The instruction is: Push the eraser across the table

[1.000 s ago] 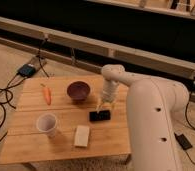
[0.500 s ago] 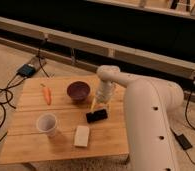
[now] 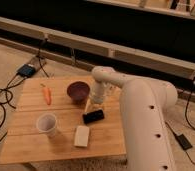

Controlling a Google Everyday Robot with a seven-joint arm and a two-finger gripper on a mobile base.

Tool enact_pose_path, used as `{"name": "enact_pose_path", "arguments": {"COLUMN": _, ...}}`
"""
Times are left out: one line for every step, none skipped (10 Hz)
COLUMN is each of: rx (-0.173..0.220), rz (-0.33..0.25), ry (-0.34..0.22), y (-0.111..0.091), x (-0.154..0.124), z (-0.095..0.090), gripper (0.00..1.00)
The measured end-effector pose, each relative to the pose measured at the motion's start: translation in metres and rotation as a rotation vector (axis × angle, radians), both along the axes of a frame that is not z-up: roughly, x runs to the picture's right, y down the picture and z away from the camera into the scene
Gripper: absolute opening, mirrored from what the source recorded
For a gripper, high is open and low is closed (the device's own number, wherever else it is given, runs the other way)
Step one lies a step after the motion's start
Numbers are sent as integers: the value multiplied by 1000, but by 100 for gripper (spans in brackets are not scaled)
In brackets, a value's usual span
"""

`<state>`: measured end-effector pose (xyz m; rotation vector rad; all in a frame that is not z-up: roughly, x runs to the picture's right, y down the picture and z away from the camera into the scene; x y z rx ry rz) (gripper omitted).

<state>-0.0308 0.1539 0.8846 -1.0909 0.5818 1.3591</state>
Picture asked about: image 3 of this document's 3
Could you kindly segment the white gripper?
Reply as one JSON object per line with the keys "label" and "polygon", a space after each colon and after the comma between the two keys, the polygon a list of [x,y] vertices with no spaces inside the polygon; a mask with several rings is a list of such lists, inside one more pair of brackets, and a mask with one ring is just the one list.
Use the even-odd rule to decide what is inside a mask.
{"label": "white gripper", "polygon": [[89,95],[89,100],[85,106],[85,113],[88,113],[91,108],[91,101],[97,104],[98,110],[104,110],[103,101],[105,99],[105,85],[102,82],[94,81],[91,86],[91,91]]}

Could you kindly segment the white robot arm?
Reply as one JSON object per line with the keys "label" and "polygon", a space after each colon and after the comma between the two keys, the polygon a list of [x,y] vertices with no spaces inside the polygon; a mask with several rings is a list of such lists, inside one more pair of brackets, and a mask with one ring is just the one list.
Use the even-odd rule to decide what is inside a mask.
{"label": "white robot arm", "polygon": [[95,66],[89,100],[102,104],[107,85],[121,89],[120,113],[128,171],[176,171],[163,111],[177,102],[175,86],[167,81]]}

